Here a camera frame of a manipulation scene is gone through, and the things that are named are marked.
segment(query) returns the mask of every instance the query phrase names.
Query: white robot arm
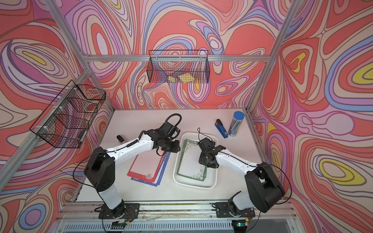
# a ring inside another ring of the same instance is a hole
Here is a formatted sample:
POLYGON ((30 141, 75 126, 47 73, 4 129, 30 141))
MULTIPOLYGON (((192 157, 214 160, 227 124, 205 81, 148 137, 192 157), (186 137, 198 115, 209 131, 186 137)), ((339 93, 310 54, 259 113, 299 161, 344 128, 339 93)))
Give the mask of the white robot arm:
POLYGON ((200 164, 211 168, 221 165, 246 181, 247 191, 238 192, 228 200, 228 209, 233 216, 252 207, 266 213, 285 195, 281 183, 267 163, 247 161, 221 145, 215 146, 215 142, 208 138, 200 140, 198 145, 202 151, 200 164))
POLYGON ((172 114, 158 129, 144 130, 138 138, 120 146, 109 149, 98 147, 93 151, 84 169, 84 174, 111 210, 110 214, 113 218, 122 217, 126 208, 114 185, 115 168, 128 159, 151 149, 157 148, 157 154, 159 147, 164 153, 180 151, 180 143, 175 140, 180 134, 177 128, 180 121, 180 114, 172 114), (180 118, 175 126, 168 122, 172 116, 180 118))

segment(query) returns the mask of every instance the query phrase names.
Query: white tray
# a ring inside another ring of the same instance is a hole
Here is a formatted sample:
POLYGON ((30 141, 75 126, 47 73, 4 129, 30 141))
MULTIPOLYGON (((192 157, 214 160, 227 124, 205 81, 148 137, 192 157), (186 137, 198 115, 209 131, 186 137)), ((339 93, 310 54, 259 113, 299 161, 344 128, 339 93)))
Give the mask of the white tray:
MULTIPOLYGON (((216 137, 212 135, 208 135, 208 134, 206 135, 212 138, 212 140, 215 142, 215 145, 219 145, 219 142, 217 141, 216 137)), ((203 139, 205 137, 206 136, 200 134, 200 139, 203 139)), ((198 141, 198 133, 188 132, 188 133, 183 134, 180 140, 181 147, 184 145, 185 139, 198 141)), ((206 170, 206 178, 204 181, 194 180, 194 179, 186 178, 183 176, 179 176, 177 174, 177 167, 180 162, 180 157, 181 157, 181 151, 179 151, 176 155, 175 167, 173 168, 172 177, 176 183, 178 183, 179 185, 184 185, 184 186, 199 188, 199 189, 212 189, 213 187, 215 187, 216 182, 217 182, 217 170, 218 169, 208 167, 206 170)))

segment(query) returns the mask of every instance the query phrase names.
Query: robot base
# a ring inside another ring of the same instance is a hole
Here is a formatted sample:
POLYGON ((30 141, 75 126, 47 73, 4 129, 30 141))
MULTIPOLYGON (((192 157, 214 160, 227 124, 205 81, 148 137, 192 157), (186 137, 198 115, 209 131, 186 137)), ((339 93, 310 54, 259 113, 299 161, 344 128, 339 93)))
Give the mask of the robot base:
MULTIPOLYGON (((136 219, 139 214, 140 204, 139 203, 127 203, 127 204, 125 203, 125 206, 126 206, 125 213, 123 214, 122 217, 120 217, 120 219, 128 219, 128 220, 136 219)), ((107 205, 105 204, 103 205, 103 208, 101 209, 98 218, 99 219, 117 219, 113 216, 112 210, 109 209, 109 207, 107 207, 107 205)))
MULTIPOLYGON (((230 214, 230 211, 228 210, 228 202, 216 202, 214 203, 216 208, 216 217, 218 218, 232 218, 233 216, 230 214)), ((242 210, 240 213, 240 216, 237 218, 248 218, 252 219, 255 217, 254 209, 245 209, 242 210)))

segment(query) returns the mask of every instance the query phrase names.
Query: yellow sticky note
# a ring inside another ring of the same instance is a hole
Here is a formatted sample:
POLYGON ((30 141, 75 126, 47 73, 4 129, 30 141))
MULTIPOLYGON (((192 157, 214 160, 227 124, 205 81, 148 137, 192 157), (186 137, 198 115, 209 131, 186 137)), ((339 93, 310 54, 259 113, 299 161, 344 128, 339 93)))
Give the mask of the yellow sticky note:
POLYGON ((170 82, 176 82, 176 79, 174 77, 168 76, 168 81, 170 81, 170 82))
POLYGON ((191 76, 189 73, 185 73, 185 74, 183 74, 183 75, 179 75, 179 79, 180 79, 183 83, 186 83, 186 82, 193 81, 193 80, 194 80, 194 77, 191 76))

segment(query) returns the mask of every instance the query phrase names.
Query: stapler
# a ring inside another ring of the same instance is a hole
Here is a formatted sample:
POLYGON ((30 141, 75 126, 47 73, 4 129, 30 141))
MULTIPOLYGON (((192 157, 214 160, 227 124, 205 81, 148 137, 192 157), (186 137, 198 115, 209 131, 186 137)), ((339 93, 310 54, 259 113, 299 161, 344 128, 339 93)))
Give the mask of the stapler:
POLYGON ((228 133, 225 130, 225 128, 223 126, 223 123, 222 123, 222 121, 220 119, 216 120, 215 126, 219 130, 219 132, 221 133, 221 135, 223 136, 223 138, 227 138, 228 137, 228 133))

